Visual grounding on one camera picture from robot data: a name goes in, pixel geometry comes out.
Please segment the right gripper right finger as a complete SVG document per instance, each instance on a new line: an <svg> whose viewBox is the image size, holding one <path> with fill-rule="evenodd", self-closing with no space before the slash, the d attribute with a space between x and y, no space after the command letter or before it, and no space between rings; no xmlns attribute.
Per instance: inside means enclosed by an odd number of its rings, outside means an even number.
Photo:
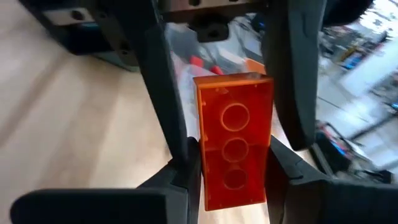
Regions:
<svg viewBox="0 0 398 224"><path fill-rule="evenodd" d="M275 137L264 186L270 224L398 224L398 185L334 179Z"/></svg>

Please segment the red ramp block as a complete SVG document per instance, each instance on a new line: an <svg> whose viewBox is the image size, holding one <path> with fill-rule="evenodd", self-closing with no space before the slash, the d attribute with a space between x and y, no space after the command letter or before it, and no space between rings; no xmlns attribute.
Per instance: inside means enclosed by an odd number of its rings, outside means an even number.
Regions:
<svg viewBox="0 0 398 224"><path fill-rule="evenodd" d="M200 68L203 68L205 63L204 63L202 58L197 57L195 55L192 55L190 57L190 64L194 65L194 66L197 66L197 67L200 67Z"/></svg>

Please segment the clear plastic bin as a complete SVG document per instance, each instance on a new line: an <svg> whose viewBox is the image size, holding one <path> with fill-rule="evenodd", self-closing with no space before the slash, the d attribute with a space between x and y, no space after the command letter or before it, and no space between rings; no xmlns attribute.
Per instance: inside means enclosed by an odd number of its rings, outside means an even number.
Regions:
<svg viewBox="0 0 398 224"><path fill-rule="evenodd" d="M199 139L193 79L211 75L210 68L214 65L219 66L224 74L246 72L245 58L262 60L259 41L242 18L235 19L229 25L229 37L223 41L201 43L197 41L197 33L186 24L175 23L167 24L166 38L172 51L187 135ZM192 55L203 59L203 68L190 64Z"/></svg>

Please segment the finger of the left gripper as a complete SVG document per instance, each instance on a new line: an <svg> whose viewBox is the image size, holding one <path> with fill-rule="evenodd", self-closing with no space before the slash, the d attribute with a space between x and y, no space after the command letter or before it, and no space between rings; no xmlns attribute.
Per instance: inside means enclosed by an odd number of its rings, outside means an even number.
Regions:
<svg viewBox="0 0 398 224"><path fill-rule="evenodd" d="M188 143L174 65L164 23L154 0L118 0L123 55L134 52L170 153L188 161Z"/></svg>
<svg viewBox="0 0 398 224"><path fill-rule="evenodd" d="M319 43L326 0L271 0L262 56L274 103L294 150L315 141Z"/></svg>

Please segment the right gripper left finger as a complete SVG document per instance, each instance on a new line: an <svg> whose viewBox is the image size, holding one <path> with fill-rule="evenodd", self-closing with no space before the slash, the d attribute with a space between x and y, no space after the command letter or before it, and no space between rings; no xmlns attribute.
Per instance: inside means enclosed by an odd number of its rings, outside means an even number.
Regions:
<svg viewBox="0 0 398 224"><path fill-rule="evenodd" d="M12 224L197 224L200 145L187 139L189 161L172 159L138 187L41 189L15 200Z"/></svg>

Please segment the orange toy block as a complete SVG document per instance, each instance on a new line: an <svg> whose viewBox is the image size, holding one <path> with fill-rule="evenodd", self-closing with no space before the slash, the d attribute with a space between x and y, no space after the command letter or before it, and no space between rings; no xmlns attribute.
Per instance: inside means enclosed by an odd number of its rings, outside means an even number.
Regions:
<svg viewBox="0 0 398 224"><path fill-rule="evenodd" d="M274 81L261 73L195 77L205 210L266 200Z"/></svg>

